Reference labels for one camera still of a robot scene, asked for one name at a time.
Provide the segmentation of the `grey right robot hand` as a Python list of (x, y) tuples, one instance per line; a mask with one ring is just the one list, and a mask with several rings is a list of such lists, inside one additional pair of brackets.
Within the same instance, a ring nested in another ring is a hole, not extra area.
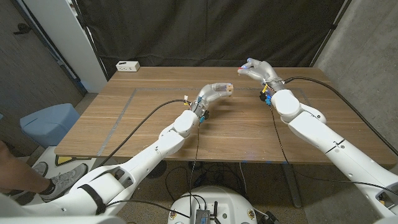
[(238, 69), (238, 73), (247, 75), (264, 86), (267, 85), (274, 92), (285, 89), (283, 79), (276, 74), (273, 67), (266, 61), (248, 58), (247, 62)]

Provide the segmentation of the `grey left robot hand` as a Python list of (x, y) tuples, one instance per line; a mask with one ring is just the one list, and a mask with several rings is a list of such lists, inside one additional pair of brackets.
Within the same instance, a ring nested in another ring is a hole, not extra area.
[(232, 83), (213, 83), (205, 85), (191, 104), (191, 111), (198, 117), (203, 116), (209, 104), (221, 97), (231, 96), (234, 90)]

